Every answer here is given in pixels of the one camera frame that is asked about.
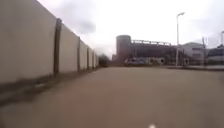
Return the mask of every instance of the pole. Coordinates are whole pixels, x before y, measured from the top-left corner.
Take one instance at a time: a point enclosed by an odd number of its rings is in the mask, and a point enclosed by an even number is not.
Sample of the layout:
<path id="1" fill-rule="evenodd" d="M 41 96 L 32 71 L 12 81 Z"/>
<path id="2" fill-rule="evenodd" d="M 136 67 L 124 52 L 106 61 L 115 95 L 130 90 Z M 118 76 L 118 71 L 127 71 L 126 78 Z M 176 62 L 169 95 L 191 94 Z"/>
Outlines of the pole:
<path id="1" fill-rule="evenodd" d="M 205 47 L 205 38 L 202 37 L 202 43 L 203 43 L 203 66 L 206 66 L 206 47 Z"/>
<path id="2" fill-rule="evenodd" d="M 222 31 L 222 33 L 221 33 L 221 44 L 222 44 L 222 52 L 223 52 L 222 57 L 223 57 L 223 64 L 224 64 L 224 42 L 223 42 L 223 33 L 224 33 L 224 31 Z"/>
<path id="3" fill-rule="evenodd" d="M 176 51 L 176 66 L 178 66 L 178 56 L 179 56 L 179 14 L 177 15 L 177 51 Z"/>

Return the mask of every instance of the lamp post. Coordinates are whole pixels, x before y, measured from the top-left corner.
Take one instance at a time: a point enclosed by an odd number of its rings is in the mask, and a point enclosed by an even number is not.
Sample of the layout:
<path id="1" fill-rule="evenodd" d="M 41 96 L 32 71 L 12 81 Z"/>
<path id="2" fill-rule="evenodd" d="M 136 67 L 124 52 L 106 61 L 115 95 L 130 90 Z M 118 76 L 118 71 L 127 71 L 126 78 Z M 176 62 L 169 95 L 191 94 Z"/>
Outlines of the lamp post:
<path id="1" fill-rule="evenodd" d="M 185 12 L 177 14 L 177 51 L 176 51 L 176 66 L 178 66 L 178 56 L 179 56 L 179 16 L 183 16 Z"/>
<path id="2" fill-rule="evenodd" d="M 207 60 L 206 60 L 206 46 L 205 46 L 205 38 L 204 37 L 202 37 L 202 44 L 203 44 L 203 66 L 204 66 L 204 68 L 205 68 L 205 66 L 206 66 L 206 62 L 207 62 Z"/>

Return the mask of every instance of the road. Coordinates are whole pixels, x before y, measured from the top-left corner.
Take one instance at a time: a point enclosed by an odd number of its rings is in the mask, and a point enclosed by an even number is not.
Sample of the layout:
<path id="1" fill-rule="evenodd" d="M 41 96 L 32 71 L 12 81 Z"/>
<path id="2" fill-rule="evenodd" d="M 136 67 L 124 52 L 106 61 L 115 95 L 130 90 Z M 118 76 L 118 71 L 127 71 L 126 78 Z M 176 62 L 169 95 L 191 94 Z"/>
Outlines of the road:
<path id="1" fill-rule="evenodd" d="M 0 119 L 4 128 L 224 128 L 223 83 L 221 72 L 100 69 L 5 106 Z"/>

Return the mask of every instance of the overcast sky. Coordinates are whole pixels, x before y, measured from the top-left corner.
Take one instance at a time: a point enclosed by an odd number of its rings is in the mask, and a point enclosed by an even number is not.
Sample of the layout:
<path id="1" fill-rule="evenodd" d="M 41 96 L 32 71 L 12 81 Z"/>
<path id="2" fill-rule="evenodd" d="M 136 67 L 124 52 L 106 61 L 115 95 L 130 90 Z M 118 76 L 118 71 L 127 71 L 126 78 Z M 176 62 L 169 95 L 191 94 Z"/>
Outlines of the overcast sky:
<path id="1" fill-rule="evenodd" d="M 77 35 L 96 49 L 115 53 L 115 37 L 165 41 L 176 44 L 176 15 L 180 43 L 208 38 L 209 47 L 220 44 L 224 30 L 223 0 L 39 0 Z"/>

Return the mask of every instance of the window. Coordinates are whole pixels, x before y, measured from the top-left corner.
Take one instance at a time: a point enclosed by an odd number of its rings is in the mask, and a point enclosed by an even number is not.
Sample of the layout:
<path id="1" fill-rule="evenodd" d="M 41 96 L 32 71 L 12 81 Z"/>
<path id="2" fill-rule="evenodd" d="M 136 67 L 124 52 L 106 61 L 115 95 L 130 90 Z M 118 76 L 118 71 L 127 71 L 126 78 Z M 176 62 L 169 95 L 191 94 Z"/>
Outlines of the window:
<path id="1" fill-rule="evenodd" d="M 193 51 L 202 51 L 202 48 L 192 48 Z"/>
<path id="2" fill-rule="evenodd" d="M 194 57 L 194 58 L 201 58 L 201 54 L 196 54 L 196 53 L 195 53 L 195 54 L 193 54 L 193 57 Z"/>
<path id="3" fill-rule="evenodd" d="M 160 61 L 161 61 L 161 63 L 164 63 L 164 60 L 163 59 L 161 59 Z"/>

